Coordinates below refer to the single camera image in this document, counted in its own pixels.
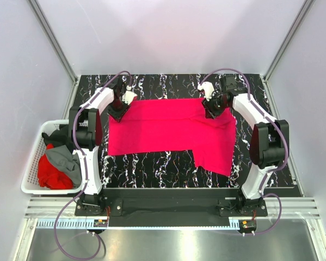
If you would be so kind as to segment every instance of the red garment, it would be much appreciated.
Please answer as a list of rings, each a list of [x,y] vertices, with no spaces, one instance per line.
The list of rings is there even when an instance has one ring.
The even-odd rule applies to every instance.
[[[53,147],[52,144],[48,144],[47,150]],[[45,154],[39,159],[37,178],[41,187],[50,189],[73,188],[72,180],[65,173],[50,164]]]
[[[235,119],[206,119],[199,99],[133,101],[120,123],[109,118],[108,154],[192,150],[195,166],[230,176]]]

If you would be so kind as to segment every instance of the plastic basket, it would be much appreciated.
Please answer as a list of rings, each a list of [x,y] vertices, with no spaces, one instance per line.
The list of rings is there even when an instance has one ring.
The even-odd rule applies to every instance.
[[[81,190],[81,186],[79,186],[79,188],[73,189],[49,189],[40,187],[37,178],[38,161],[44,155],[46,150],[46,146],[42,138],[42,133],[44,132],[48,135],[51,135],[54,130],[59,129],[60,125],[68,123],[68,120],[56,120],[47,121],[41,126],[34,141],[34,145],[28,159],[27,168],[21,183],[21,190],[23,192],[36,195],[63,195],[69,193],[77,193]]]

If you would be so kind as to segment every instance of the marble tabletop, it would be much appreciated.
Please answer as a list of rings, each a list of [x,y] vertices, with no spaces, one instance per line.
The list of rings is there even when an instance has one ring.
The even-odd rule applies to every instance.
[[[204,74],[140,74],[133,76],[134,92],[138,100],[198,98],[196,90]],[[235,76],[239,86],[244,80]],[[270,113],[266,91],[259,74],[246,74],[251,93],[257,102]],[[95,89],[111,78],[111,75],[82,75],[79,80],[74,105],[81,105]],[[208,81],[220,87],[220,74],[212,75]],[[230,177],[206,171],[194,166],[192,151],[162,151],[108,156],[108,115],[101,115],[103,139],[99,148],[99,172],[105,188],[234,188],[242,185],[249,173],[251,161],[249,146],[251,128],[244,118],[232,111],[236,119],[236,144],[234,147]],[[269,187],[292,187],[288,167],[273,173]]]

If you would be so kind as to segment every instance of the gray garment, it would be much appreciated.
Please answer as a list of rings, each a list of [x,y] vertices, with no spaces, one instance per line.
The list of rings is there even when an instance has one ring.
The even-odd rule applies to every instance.
[[[75,187],[82,183],[82,174],[77,154],[72,155],[66,145],[46,150],[47,159],[59,171],[65,173]]]

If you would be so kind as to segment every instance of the white backdrop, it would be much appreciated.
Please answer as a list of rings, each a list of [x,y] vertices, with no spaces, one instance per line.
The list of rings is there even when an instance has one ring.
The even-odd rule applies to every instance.
[[[326,231],[326,0],[316,1],[289,45],[270,87],[306,196],[313,196]]]
[[[0,0],[0,261],[12,260],[29,195],[20,189],[39,127],[62,117],[71,81],[26,0]]]
[[[76,74],[264,74],[304,0],[39,0]]]

